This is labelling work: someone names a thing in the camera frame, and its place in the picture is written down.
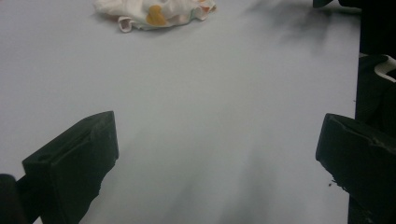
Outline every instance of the crumpled cloth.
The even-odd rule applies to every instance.
[[[97,12],[119,16],[124,33],[204,21],[216,9],[214,0],[96,0],[93,5]]]

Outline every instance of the white cloth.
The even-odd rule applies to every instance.
[[[96,11],[119,16],[120,29],[150,30],[204,21],[216,9],[214,0],[96,0]]]

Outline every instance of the orange stain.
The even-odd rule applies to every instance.
[[[162,8],[158,5],[151,6],[148,9],[148,15],[146,22],[153,26],[164,26],[166,25],[166,19],[161,13]]]
[[[210,7],[201,7],[201,9],[202,9],[204,12],[209,12]]]

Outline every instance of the white table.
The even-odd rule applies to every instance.
[[[21,178],[24,158],[114,110],[120,158],[81,223],[346,224],[315,152],[326,113],[354,116],[359,19],[217,4],[122,34],[91,0],[1,0],[1,173]]]

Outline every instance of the white surface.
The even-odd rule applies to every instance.
[[[114,110],[120,159],[81,223],[347,223],[315,151],[325,113],[353,117],[359,20],[217,4],[122,34],[89,0],[1,0],[1,172],[21,178],[24,158]]]

